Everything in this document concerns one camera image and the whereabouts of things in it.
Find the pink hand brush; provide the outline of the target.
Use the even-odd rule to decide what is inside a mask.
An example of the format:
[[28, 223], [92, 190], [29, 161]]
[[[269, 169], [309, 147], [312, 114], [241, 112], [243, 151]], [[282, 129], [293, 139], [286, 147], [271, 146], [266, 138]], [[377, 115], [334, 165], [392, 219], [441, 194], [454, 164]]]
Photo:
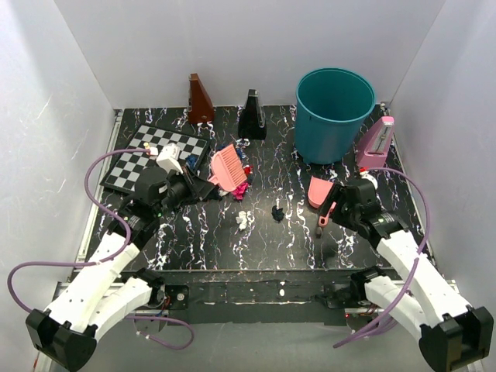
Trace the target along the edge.
[[232, 144], [213, 155], [210, 169], [212, 176], [208, 181], [227, 192], [235, 191], [247, 179], [243, 165]]

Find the pink dustpan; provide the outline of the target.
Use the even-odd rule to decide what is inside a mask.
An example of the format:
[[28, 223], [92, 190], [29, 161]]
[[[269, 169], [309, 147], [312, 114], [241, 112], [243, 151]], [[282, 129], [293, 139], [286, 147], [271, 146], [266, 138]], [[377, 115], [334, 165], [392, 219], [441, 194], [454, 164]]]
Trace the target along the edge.
[[[315, 209], [320, 210], [325, 204], [326, 197], [331, 191], [333, 183], [321, 178], [312, 176], [308, 189], [308, 203]], [[335, 208], [336, 203], [333, 202], [330, 207], [325, 210], [324, 216], [319, 216], [318, 226], [325, 227], [329, 221], [329, 214]]]

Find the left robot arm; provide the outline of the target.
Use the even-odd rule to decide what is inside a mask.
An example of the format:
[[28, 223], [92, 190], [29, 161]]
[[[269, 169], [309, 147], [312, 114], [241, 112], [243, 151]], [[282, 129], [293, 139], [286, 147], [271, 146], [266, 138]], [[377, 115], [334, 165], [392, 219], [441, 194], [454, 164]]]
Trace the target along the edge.
[[66, 370], [79, 371], [98, 341], [135, 309], [158, 309], [166, 297], [164, 279], [146, 268], [109, 288], [142, 251], [160, 227], [164, 209], [206, 199], [217, 187], [216, 177], [202, 179], [188, 168], [172, 174], [148, 167], [92, 255], [93, 265], [81, 269], [69, 286], [44, 310], [33, 309], [26, 327], [33, 345]]

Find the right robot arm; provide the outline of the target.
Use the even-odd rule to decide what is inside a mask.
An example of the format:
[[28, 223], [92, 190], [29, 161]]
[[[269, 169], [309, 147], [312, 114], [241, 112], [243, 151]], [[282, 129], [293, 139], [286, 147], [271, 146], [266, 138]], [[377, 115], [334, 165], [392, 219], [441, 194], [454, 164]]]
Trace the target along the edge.
[[494, 327], [491, 313], [473, 307], [448, 284], [404, 222], [382, 209], [371, 181], [333, 185], [319, 208], [319, 226], [328, 221], [366, 239], [404, 281], [399, 288], [379, 267], [352, 274], [352, 302], [383, 310], [356, 331], [356, 337], [377, 332], [382, 318], [389, 316], [408, 330], [434, 371], [453, 371], [488, 356]]

